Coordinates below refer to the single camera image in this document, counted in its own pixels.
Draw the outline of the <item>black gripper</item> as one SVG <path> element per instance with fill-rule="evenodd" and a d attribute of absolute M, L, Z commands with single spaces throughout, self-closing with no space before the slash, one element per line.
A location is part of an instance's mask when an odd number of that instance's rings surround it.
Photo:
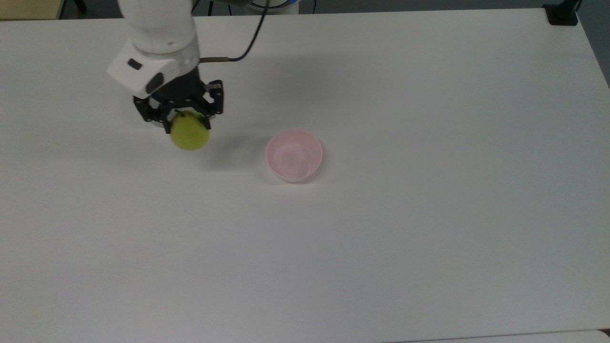
<path fill-rule="evenodd" d="M 146 123 L 152 123 L 171 133 L 170 111 L 179 107 L 192 107 L 200 115 L 200 122 L 211 130 L 211 120 L 224 111 L 223 81 L 214 80 L 205 84 L 198 67 L 185 75 L 166 83 L 152 94 L 157 107 L 150 104 L 151 98 L 133 96 L 132 102 Z"/>

